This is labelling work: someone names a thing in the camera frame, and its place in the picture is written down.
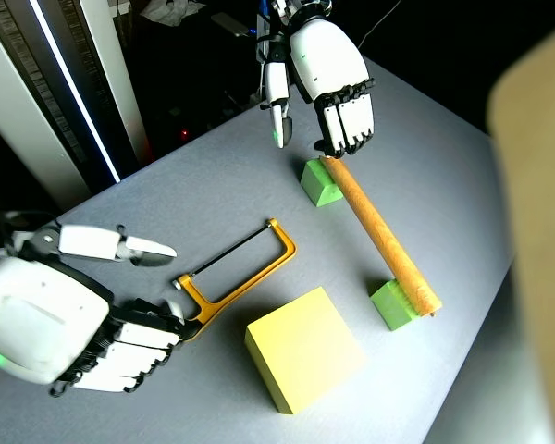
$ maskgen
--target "wooden rod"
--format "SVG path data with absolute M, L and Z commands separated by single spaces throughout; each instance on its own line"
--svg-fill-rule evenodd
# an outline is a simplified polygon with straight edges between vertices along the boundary
M 366 233 L 399 281 L 415 311 L 419 315 L 425 316 L 440 309 L 442 301 L 431 289 L 343 161 L 331 157 L 321 157 L 321 162 L 339 186 L 355 215 L 360 219 Z

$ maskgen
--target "table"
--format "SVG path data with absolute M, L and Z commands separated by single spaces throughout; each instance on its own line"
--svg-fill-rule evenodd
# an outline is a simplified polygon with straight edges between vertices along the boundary
M 53 400 L 45 387 L 0 372 L 0 442 L 422 442 L 507 273 L 511 246 L 489 138 L 385 69 L 368 67 L 376 136 L 346 162 L 444 302 L 438 315 L 388 331 L 368 299 L 390 279 L 382 258 L 344 201 L 314 208 L 299 185 L 320 131 L 313 108 L 294 92 L 294 137 L 285 150 L 273 145 L 269 115 L 252 109 L 61 221 L 123 223 L 130 235 L 177 248 L 179 258 L 161 268 L 68 261 L 120 302 L 179 300 L 172 278 L 269 217 L 297 242 L 296 257 L 132 395 L 71 390 Z M 270 259 L 275 243 L 260 242 L 206 271 L 207 290 L 227 290 Z M 302 413 L 281 415 L 244 347 L 245 327 L 317 286 L 368 362 Z

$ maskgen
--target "yellow block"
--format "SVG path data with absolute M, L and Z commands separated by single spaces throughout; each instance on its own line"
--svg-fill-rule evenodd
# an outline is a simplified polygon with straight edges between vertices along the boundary
M 244 342 L 281 413 L 299 412 L 365 361 L 322 287 L 250 324 Z

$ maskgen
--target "green block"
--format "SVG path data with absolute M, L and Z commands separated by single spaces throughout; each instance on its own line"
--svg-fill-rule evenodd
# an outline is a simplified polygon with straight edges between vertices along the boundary
M 374 303 L 390 330 L 396 330 L 419 317 L 397 279 L 383 285 L 370 296 L 370 300 Z
M 343 197 L 341 190 L 318 159 L 306 162 L 301 184 L 316 206 L 331 204 Z

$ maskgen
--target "table surface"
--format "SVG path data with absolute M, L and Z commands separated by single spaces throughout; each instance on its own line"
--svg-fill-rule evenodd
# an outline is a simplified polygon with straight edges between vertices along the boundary
M 276 274 L 226 310 L 134 394 L 46 387 L 0 371 L 0 442 L 422 442 L 511 261 L 503 194 L 489 138 L 372 62 L 376 136 L 346 162 L 444 302 L 435 318 L 389 332 L 368 299 L 391 278 L 345 201 L 315 208 L 299 180 L 320 138 L 296 92 L 283 151 L 270 117 L 252 109 L 64 215 L 176 248 L 161 268 L 69 263 L 118 301 L 192 306 L 169 282 L 275 217 L 298 244 Z M 278 251 L 265 236 L 202 273 L 205 294 L 250 276 Z M 243 340 L 246 326 L 323 286 L 368 356 L 324 398 L 279 414 Z

